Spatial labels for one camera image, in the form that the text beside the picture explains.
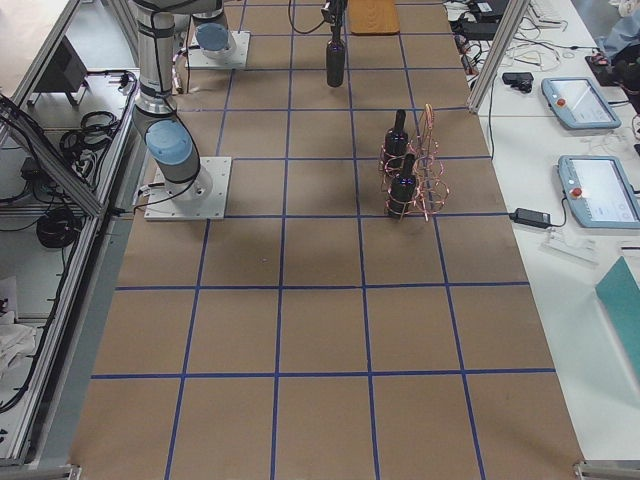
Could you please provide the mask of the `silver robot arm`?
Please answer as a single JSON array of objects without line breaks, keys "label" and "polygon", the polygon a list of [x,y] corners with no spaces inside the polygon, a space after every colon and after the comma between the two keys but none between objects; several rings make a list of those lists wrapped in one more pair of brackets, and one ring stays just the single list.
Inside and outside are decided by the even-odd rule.
[{"label": "silver robot arm", "polygon": [[233,53],[235,43],[228,29],[225,13],[215,17],[193,17],[195,38],[206,58],[226,60]]},{"label": "silver robot arm", "polygon": [[222,1],[136,1],[140,87],[134,124],[164,176],[164,201],[202,198],[210,190],[203,161],[177,114],[173,94],[175,15],[189,16],[200,51],[220,58],[234,50]]}]

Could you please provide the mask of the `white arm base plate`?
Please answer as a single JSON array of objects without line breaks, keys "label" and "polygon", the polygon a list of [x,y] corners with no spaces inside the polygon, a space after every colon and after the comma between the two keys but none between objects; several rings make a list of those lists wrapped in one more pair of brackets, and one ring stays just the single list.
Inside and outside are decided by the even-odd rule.
[{"label": "white arm base plate", "polygon": [[150,190],[150,206],[145,208],[148,221],[222,220],[225,217],[231,157],[202,157],[200,172],[194,183],[167,183],[157,167],[154,182],[160,186]]},{"label": "white arm base plate", "polygon": [[248,31],[196,34],[188,49],[189,65],[196,70],[243,70],[247,64],[250,38]]}]

